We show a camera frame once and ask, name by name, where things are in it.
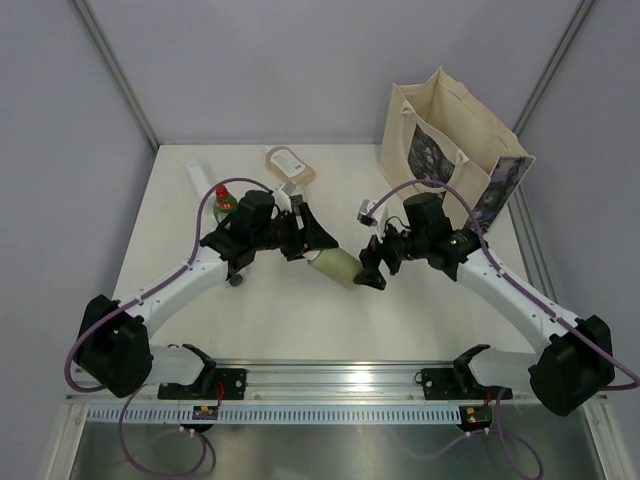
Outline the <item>pale green round bottle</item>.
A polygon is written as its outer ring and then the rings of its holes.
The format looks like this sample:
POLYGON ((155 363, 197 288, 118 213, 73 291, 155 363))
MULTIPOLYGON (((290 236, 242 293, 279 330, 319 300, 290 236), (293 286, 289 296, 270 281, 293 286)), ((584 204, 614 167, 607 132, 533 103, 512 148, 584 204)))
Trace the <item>pale green round bottle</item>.
POLYGON ((359 259, 341 248, 307 252, 307 265, 347 290, 354 290, 355 276, 361 270, 359 259))

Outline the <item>frosted white bottle black cap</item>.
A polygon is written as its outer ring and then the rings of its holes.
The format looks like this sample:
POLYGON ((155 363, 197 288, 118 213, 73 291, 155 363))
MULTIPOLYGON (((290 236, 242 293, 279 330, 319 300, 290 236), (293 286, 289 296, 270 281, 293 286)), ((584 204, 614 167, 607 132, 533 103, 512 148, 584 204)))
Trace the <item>frosted white bottle black cap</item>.
POLYGON ((244 281, 245 281, 245 276, 243 273, 235 273, 227 279, 227 283, 232 288, 237 288, 241 286, 244 283, 244 281))

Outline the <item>amber liquid bottle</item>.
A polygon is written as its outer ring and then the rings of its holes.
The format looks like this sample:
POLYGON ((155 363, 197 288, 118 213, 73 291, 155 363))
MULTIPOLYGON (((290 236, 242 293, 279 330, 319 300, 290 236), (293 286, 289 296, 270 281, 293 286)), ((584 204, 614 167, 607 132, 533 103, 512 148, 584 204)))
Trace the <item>amber liquid bottle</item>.
POLYGON ((295 186, 306 187, 316 178, 315 170, 286 146, 269 149, 266 152, 265 165, 280 180, 295 186))

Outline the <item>green dish soap bottle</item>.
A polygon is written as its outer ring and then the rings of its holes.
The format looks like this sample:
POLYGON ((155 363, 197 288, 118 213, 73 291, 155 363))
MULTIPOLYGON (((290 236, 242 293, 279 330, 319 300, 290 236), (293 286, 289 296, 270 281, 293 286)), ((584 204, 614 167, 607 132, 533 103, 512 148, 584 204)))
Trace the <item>green dish soap bottle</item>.
POLYGON ((212 212, 218 224, 222 223, 230 214, 237 210, 238 201, 225 185, 215 190, 212 212))

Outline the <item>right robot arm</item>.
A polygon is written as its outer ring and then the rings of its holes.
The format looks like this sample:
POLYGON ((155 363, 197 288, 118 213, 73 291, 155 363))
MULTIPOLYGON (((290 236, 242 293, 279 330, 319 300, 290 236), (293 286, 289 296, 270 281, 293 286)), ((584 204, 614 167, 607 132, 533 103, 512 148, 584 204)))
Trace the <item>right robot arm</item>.
POLYGON ((507 352, 485 344, 467 350, 454 361, 457 392, 466 397, 485 388, 530 392, 549 411, 565 417, 614 380, 614 367, 606 359, 612 353, 611 332, 601 318, 582 319, 524 283, 482 236, 452 227, 437 195, 414 195, 403 207, 409 226, 398 230, 387 224, 381 203, 362 203, 358 221, 377 231, 360 253, 355 284, 382 290, 382 264, 396 274, 402 263, 424 260, 483 298, 533 350, 507 352))

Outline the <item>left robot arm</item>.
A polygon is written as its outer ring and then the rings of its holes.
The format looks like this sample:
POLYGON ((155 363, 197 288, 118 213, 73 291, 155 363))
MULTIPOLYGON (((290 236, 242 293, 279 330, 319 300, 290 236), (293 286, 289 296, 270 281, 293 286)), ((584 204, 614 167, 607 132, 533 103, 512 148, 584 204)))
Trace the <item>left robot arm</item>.
POLYGON ((160 327, 202 293, 230 281, 261 251, 277 250, 295 261, 338 246, 301 196, 250 190, 213 231, 197 235, 177 268, 124 298, 92 299, 65 365, 79 366, 98 390, 117 398, 156 385, 162 399, 211 399, 215 360, 190 344, 152 345, 160 327))

